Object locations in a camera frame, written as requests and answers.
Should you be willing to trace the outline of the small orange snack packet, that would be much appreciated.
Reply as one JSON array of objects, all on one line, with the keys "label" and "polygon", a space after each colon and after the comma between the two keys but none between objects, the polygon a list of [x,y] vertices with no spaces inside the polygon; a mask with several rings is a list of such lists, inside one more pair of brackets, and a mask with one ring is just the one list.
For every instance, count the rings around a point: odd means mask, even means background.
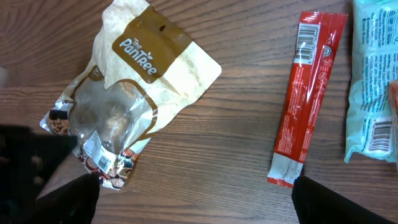
[{"label": "small orange snack packet", "polygon": [[393,130],[393,146],[394,146],[394,157],[397,164],[397,80],[393,80],[389,82],[389,89],[388,89],[388,97],[391,106],[391,113],[392,113],[392,130]]}]

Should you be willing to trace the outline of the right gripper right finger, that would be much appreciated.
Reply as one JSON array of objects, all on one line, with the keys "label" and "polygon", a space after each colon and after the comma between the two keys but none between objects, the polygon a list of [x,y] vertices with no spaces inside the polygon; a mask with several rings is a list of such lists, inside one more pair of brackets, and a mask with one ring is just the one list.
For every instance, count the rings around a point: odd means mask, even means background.
[{"label": "right gripper right finger", "polygon": [[393,224],[306,176],[295,180],[292,201],[300,224]]}]

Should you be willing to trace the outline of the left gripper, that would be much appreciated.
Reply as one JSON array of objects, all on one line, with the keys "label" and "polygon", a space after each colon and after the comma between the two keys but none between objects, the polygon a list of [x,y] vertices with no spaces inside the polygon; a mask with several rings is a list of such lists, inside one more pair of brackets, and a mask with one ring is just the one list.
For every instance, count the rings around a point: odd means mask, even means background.
[{"label": "left gripper", "polygon": [[18,223],[35,211],[37,197],[77,144],[73,136],[1,126],[1,223]]}]

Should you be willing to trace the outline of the teal orange snack packet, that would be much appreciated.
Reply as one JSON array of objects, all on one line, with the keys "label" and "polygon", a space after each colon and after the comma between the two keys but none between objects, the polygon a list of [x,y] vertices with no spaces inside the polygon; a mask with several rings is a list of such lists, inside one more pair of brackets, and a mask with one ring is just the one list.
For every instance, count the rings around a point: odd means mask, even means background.
[{"label": "teal orange snack packet", "polygon": [[389,82],[397,79],[397,0],[353,1],[345,162],[359,153],[395,162]]}]

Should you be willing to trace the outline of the red snack bar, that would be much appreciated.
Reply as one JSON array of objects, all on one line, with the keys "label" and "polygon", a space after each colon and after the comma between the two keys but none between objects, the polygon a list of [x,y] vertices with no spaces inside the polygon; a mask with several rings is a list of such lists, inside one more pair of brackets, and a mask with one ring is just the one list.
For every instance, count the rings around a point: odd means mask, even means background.
[{"label": "red snack bar", "polygon": [[303,11],[267,181],[291,188],[301,175],[347,14]]}]

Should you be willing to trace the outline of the beige snack pouch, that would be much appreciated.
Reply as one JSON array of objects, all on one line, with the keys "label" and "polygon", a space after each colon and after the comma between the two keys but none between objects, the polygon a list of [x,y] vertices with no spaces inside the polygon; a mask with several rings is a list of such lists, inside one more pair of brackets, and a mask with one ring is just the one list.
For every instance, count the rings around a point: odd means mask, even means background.
[{"label": "beige snack pouch", "polygon": [[74,155],[100,174],[104,187],[118,190],[151,137],[196,102],[222,69],[146,1],[113,1],[102,19],[86,69],[40,126],[76,136]]}]

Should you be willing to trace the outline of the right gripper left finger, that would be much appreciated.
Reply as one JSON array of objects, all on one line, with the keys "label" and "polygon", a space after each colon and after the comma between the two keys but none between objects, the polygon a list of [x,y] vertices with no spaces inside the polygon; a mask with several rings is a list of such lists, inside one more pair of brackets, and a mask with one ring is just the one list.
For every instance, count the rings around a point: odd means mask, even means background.
[{"label": "right gripper left finger", "polygon": [[37,199],[35,224],[90,224],[100,193],[98,174],[85,174]]}]

